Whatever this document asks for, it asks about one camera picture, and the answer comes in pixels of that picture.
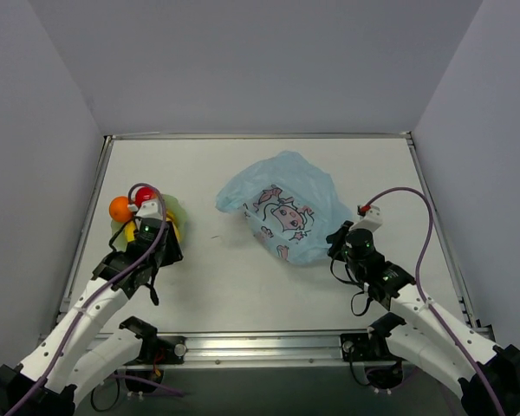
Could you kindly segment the small orange fake fruit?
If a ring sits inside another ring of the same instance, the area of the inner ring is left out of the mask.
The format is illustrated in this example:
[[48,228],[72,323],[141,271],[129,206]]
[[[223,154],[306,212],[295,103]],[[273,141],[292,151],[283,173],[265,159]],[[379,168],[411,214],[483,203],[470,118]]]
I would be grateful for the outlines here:
[[114,198],[108,207],[110,218],[117,222],[124,224],[133,218],[133,213],[129,209],[129,199],[127,196],[119,196]]

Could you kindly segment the red fake apple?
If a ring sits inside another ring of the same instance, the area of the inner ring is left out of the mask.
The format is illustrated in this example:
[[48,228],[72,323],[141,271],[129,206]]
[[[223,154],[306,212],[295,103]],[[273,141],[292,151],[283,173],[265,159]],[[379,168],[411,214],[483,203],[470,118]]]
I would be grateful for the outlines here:
[[151,199],[156,199],[156,198],[157,198],[157,194],[152,188],[147,187],[147,186],[142,186],[136,191],[136,193],[134,195],[134,203],[138,207],[141,207],[143,203],[145,203]]

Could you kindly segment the blue translucent plastic bag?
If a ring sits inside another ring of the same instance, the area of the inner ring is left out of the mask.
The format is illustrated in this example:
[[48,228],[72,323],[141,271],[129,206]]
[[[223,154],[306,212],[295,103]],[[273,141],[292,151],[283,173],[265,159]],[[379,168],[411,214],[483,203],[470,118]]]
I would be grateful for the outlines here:
[[216,208],[242,213],[253,237],[270,254],[300,266],[326,258],[326,237],[353,218],[331,176],[291,151],[234,176],[216,196]]

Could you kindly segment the yellow fake banana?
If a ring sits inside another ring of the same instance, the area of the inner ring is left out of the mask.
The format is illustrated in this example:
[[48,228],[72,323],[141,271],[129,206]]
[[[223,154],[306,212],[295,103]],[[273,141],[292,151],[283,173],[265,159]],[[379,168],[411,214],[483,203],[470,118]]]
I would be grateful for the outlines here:
[[134,221],[129,222],[124,227],[123,234],[124,234],[124,237],[125,237],[125,240],[127,243],[131,243],[135,239],[135,235],[134,235],[135,231],[136,231],[136,223]]

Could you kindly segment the yellow fake fruit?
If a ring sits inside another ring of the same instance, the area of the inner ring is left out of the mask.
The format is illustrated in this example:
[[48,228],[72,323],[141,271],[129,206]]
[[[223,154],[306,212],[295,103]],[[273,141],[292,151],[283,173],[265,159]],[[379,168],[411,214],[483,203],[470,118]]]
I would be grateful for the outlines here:
[[180,244],[181,243],[181,234],[180,234],[176,221],[172,217],[167,217],[166,225],[169,227],[170,230],[173,230],[174,236],[176,237],[177,242]]

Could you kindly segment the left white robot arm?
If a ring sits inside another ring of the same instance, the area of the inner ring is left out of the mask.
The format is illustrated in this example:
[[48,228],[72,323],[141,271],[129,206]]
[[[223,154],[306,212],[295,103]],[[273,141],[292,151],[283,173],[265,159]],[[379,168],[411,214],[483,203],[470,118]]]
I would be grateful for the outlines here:
[[125,250],[101,259],[79,300],[47,338],[15,367],[0,367],[1,415],[72,415],[81,400],[118,367],[132,362],[182,362],[173,341],[130,316],[94,349],[88,346],[109,319],[145,287],[154,304],[159,269],[182,260],[171,220],[141,218]]

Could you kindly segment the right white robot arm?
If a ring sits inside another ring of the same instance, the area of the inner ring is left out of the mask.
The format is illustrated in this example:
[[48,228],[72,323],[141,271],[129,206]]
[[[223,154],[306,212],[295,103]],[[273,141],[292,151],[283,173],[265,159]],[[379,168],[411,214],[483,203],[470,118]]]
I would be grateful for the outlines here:
[[386,313],[367,328],[372,354],[409,361],[456,395],[468,415],[520,413],[520,350],[479,334],[425,294],[414,276],[385,259],[371,230],[347,221],[327,236],[328,256]]

